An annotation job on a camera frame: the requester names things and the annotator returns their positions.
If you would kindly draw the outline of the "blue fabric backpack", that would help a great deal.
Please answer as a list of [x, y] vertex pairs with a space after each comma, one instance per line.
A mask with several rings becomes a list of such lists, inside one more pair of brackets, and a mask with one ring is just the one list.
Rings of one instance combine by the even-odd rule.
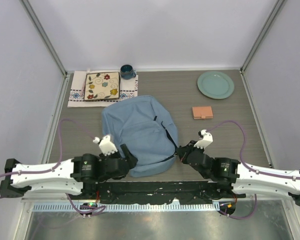
[[137, 96], [102, 111], [102, 133], [117, 148], [126, 145], [137, 163], [129, 174], [148, 177], [167, 171], [176, 160], [178, 130], [170, 113], [153, 97]]

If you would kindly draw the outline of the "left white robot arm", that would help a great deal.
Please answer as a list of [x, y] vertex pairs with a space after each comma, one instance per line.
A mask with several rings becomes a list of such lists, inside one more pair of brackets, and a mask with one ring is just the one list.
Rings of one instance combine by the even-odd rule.
[[98, 184], [109, 179], [124, 178], [138, 162], [122, 144], [120, 153], [112, 142], [98, 143], [100, 155], [82, 156], [53, 164], [22, 164], [14, 158], [6, 160], [0, 197], [21, 198], [26, 194], [68, 194], [76, 199], [92, 199]]

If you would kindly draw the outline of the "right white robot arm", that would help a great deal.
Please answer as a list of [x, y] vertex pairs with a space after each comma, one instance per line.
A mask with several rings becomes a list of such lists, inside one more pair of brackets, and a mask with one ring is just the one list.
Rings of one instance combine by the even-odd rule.
[[300, 169], [279, 170], [244, 164], [227, 157], [210, 157], [203, 147], [190, 141], [176, 149], [180, 161], [216, 184], [216, 193], [223, 198], [235, 195], [264, 195], [291, 199], [300, 207]]

